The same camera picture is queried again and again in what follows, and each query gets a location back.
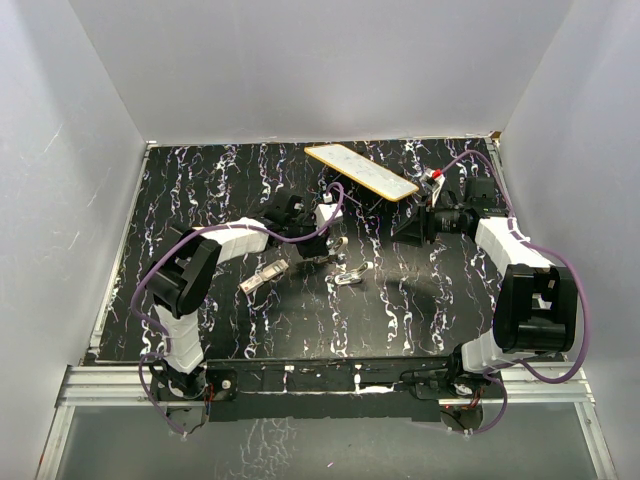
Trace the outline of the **white stapler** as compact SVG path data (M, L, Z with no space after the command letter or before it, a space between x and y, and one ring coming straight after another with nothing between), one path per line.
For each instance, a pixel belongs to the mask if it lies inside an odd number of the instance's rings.
M363 281L364 275L374 267L372 262L364 262L359 267L340 273L334 277L338 286L354 285Z
M346 236L330 238L326 244L328 250L326 259L328 261L337 259L338 256L346 249L348 243L349 239Z

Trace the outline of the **white staple box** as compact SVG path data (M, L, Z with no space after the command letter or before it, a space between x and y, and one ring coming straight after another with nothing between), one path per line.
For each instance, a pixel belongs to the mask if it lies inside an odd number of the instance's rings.
M270 282L271 280L279 277L289 268L288 263L285 260L276 260L271 264L265 266L253 276L244 280L239 284L239 290L246 295L249 295L258 290L262 285Z

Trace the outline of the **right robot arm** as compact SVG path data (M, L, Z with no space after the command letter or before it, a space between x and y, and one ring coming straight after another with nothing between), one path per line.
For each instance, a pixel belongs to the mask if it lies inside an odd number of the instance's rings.
M444 205L444 175L430 170L423 182L428 194L392 233L395 243L432 244L440 234L471 239L502 277L491 328L458 346L446 371L447 388L466 397L478 389L481 373L544 354L569 351L575 341L578 288L570 270L556 266L528 246L516 220L496 202L495 181L469 178L464 198Z

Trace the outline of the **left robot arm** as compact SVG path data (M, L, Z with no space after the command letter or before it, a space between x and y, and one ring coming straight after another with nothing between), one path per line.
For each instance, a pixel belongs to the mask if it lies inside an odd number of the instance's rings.
M153 296L154 311L168 334L165 363L175 371L171 385L182 397L197 398L206 387L207 376L198 368L204 353L197 310L208 295L217 267L262 253L288 238L296 240L304 259L329 256L327 222L339 222L342 213L330 195L325 198L325 203L310 212L301 206L300 196L282 193L256 213L214 230L174 223L165 232L145 290Z

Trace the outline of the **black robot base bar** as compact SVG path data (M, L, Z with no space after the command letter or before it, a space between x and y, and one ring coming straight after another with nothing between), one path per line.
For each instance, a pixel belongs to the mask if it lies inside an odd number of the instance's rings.
M165 360L146 367L151 392L171 412L192 407L207 422L255 419L408 418L437 422L440 409L501 400L499 386L466 373L454 356L208 360L191 373Z

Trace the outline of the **yellow framed whiteboard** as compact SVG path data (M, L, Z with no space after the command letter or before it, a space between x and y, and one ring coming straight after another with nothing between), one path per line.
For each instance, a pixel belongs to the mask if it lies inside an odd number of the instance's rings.
M312 158L364 186L379 197L398 202L419 190L411 181L341 144L305 147Z

